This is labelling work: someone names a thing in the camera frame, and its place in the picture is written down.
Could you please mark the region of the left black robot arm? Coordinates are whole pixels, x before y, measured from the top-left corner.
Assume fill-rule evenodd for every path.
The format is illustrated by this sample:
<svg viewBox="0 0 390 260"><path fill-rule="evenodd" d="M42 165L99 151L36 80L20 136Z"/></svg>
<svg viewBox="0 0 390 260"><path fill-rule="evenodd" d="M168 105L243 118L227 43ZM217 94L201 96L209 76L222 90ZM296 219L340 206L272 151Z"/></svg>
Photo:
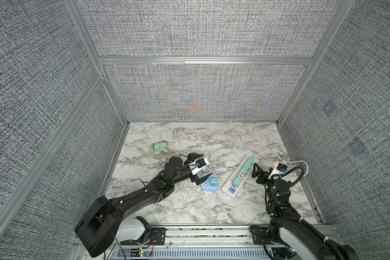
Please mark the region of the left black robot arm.
<svg viewBox="0 0 390 260"><path fill-rule="evenodd" d="M205 179L198 173L208 165L202 154L190 153L185 161L172 157L143 188L117 198L97 198L74 228L77 237L91 257L101 255L114 242L123 219L167 198L177 183L190 179L200 185Z"/></svg>

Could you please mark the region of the blue square power strip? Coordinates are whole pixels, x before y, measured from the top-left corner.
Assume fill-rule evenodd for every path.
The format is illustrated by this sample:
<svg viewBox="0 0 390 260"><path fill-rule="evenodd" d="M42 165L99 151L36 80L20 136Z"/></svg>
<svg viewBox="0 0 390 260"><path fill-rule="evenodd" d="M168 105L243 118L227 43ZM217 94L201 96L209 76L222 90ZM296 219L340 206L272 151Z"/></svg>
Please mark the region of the blue square power strip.
<svg viewBox="0 0 390 260"><path fill-rule="evenodd" d="M208 173L203 173L201 175L201 177L203 177L207 174ZM218 184L218 186L211 186L210 182L209 182L210 178L218 178L219 179L219 176L216 173L212 173L212 175L208 178L208 180L201 184L201 189L204 191L208 191L208 192L216 192L219 188L219 184Z"/></svg>

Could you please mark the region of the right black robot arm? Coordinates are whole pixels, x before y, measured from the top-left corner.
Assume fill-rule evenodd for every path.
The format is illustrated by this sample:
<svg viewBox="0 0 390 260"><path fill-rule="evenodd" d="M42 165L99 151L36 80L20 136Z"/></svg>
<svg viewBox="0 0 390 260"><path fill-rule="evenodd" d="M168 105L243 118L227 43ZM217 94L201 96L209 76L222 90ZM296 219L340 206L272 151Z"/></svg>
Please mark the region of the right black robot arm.
<svg viewBox="0 0 390 260"><path fill-rule="evenodd" d="M357 260L356 251L348 245L340 245L307 222L291 205L291 188L299 183L306 171L302 166L290 170L278 164L272 172L253 164L252 177L265 188L265 210L270 217L265 231L250 232L263 244L271 260L290 260L299 256L303 260Z"/></svg>

